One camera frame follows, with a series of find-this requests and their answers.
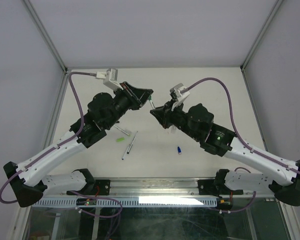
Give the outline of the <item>white marker green end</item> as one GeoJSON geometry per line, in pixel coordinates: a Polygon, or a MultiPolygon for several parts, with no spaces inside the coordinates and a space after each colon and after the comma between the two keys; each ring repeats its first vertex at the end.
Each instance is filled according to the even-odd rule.
{"type": "Polygon", "coordinates": [[[138,132],[139,132],[139,131],[136,131],[136,133],[134,134],[133,139],[132,139],[132,141],[131,141],[131,143],[129,144],[129,147],[128,147],[128,149],[127,149],[127,154],[130,154],[131,149],[132,149],[132,147],[133,147],[133,145],[134,145],[134,142],[135,142],[135,140],[136,140],[136,137],[137,137],[138,132]]]}

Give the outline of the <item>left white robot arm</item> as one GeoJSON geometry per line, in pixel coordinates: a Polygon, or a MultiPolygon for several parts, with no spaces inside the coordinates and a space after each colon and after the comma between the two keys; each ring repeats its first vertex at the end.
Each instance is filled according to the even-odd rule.
{"type": "Polygon", "coordinates": [[[102,138],[128,110],[139,110],[154,92],[136,88],[126,81],[113,95],[96,94],[87,105],[87,113],[70,126],[55,144],[21,163],[8,162],[3,169],[20,207],[37,203],[46,195],[62,192],[92,194],[95,178],[86,168],[69,174],[51,175],[50,172],[73,155],[82,152],[102,138]]]}

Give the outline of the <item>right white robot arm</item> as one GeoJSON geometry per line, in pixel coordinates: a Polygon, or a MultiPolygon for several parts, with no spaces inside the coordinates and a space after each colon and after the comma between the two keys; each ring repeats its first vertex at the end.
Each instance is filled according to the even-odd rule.
{"type": "Polygon", "coordinates": [[[220,169],[213,182],[216,192],[265,191],[273,193],[277,200],[287,205],[300,206],[300,160],[279,157],[240,139],[238,133],[215,124],[214,115],[200,103],[188,112],[183,111],[182,105],[173,105],[172,100],[168,101],[150,110],[150,114],[163,128],[174,126],[198,142],[205,152],[233,159],[258,171],[240,175],[220,169]]]}

